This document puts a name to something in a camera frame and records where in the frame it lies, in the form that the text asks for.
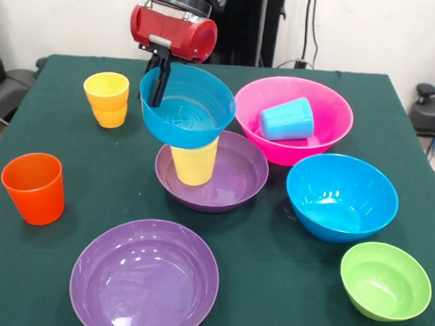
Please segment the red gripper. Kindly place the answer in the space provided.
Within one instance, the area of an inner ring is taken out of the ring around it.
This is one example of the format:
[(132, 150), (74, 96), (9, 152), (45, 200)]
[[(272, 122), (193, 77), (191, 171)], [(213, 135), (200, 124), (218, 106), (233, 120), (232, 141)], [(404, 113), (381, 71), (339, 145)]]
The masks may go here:
[[(150, 107), (153, 108), (161, 105), (171, 74), (171, 56), (202, 63), (213, 52), (218, 38), (218, 30), (213, 20), (175, 18), (138, 5), (131, 14), (130, 30), (142, 50), (155, 53), (145, 69), (145, 73), (154, 68), (159, 69), (152, 84)], [(162, 48), (169, 52), (158, 54)]]

